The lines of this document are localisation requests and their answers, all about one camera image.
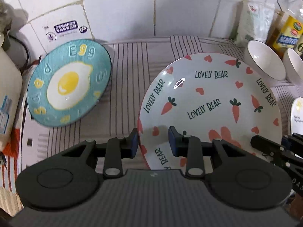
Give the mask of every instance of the teal plate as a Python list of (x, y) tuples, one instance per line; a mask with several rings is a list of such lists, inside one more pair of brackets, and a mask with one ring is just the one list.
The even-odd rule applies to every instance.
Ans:
[(65, 126), (89, 112), (104, 93), (111, 74), (107, 50), (91, 40), (75, 40), (51, 51), (28, 85), (32, 117), (44, 126)]

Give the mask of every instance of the ceramic plate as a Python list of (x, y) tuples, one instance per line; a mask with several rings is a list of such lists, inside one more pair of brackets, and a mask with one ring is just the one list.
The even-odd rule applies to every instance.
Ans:
[(259, 134), (281, 143), (281, 114), (270, 88), (249, 66), (217, 53), (200, 53), (167, 66), (152, 82), (138, 118), (140, 148), (151, 169), (181, 169), (168, 128), (204, 142), (222, 138), (265, 159), (250, 145)]
[(75, 40), (51, 51), (28, 85), (28, 109), (45, 126), (65, 126), (84, 116), (99, 100), (111, 74), (106, 49)]
[(303, 98), (298, 97), (291, 106), (290, 113), (290, 134), (303, 134)]

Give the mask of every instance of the bottle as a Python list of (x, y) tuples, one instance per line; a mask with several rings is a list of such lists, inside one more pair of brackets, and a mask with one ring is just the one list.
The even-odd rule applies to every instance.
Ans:
[(271, 48), (282, 58), (286, 49), (293, 48), (303, 34), (303, 0), (295, 0), (289, 5), (278, 27), (281, 25)]
[(297, 44), (293, 47), (293, 50), (301, 56), (303, 53), (303, 35), (301, 35), (300, 39), (298, 40)]
[(0, 34), (0, 151), (10, 140), (22, 88), (21, 73), (1, 47), (3, 42)]

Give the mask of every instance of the white plate with carrot pattern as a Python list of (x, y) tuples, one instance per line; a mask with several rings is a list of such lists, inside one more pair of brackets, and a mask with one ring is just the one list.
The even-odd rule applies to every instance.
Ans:
[(186, 158), (172, 155), (170, 126), (204, 142), (222, 138), (262, 159), (251, 138), (259, 134), (280, 143), (282, 136), (280, 110), (269, 86), (244, 62), (217, 53), (176, 60), (146, 92), (137, 127), (151, 169), (185, 168)]

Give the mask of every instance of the white container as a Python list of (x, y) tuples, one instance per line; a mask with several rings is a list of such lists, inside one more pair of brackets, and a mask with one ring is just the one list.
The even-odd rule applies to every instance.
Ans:
[(283, 64), (287, 79), (296, 85), (301, 85), (303, 83), (303, 61), (300, 56), (293, 49), (287, 49), (283, 56)]
[(258, 72), (270, 86), (286, 78), (281, 59), (262, 42), (249, 41), (244, 52), (244, 62)]
[(3, 41), (0, 34), (0, 151), (10, 140), (22, 88), (21, 73), (2, 49)]

